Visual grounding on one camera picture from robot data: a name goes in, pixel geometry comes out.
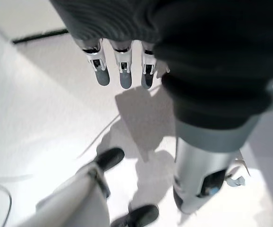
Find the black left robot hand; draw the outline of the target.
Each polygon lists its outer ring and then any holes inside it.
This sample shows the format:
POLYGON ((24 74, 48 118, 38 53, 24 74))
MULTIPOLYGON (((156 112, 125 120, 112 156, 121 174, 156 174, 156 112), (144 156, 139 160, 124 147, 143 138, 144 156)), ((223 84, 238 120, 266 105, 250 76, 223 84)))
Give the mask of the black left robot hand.
POLYGON ((273 110, 273 0, 54 0, 81 47, 140 40, 170 71, 173 193, 193 213, 221 188, 260 116, 273 110))

